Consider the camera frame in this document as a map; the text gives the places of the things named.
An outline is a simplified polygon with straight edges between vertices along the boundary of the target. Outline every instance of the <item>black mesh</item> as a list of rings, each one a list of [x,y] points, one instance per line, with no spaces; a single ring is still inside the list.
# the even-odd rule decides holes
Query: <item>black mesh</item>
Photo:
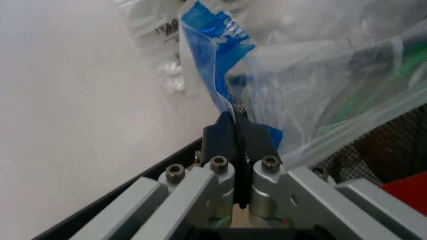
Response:
[[[318,166],[341,183],[388,183],[427,170],[427,104],[361,136]]]

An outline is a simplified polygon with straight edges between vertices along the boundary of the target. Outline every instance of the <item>hex socket screw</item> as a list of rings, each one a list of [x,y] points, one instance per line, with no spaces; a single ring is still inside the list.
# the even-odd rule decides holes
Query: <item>hex socket screw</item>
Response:
[[[181,164],[171,164],[166,168],[166,180],[170,184],[179,184],[186,176],[186,170]]]
[[[277,173],[280,169],[281,161],[272,155],[267,155],[262,158],[262,169],[269,173]]]
[[[210,159],[210,170],[216,174],[226,173],[228,166],[229,161],[224,156],[214,156]]]

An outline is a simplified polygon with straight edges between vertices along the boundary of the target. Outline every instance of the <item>white wall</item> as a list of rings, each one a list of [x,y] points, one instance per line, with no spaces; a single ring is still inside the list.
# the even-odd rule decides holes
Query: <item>white wall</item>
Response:
[[[35,237],[218,115],[163,91],[109,0],[0,0],[0,113],[1,239]]]

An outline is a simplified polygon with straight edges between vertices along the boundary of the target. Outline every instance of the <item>metal linkage arm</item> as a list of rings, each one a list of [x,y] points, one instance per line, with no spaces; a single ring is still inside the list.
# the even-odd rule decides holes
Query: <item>metal linkage arm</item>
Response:
[[[337,239],[399,239],[308,168],[285,173],[282,165],[269,170],[268,163],[264,159],[253,166],[253,187],[269,197],[294,227],[321,225]],[[268,204],[251,205],[251,211],[262,212],[262,206]]]

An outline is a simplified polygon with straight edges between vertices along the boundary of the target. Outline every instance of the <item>plastic bag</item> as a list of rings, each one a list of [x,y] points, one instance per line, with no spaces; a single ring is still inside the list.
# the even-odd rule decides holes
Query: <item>plastic bag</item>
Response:
[[[249,119],[282,133],[271,137],[286,167],[315,164],[427,102],[427,2],[246,3],[233,13],[189,1],[182,34],[221,111],[242,102]]]
[[[169,92],[183,91],[179,54],[181,0],[114,0],[136,48],[154,77]]]

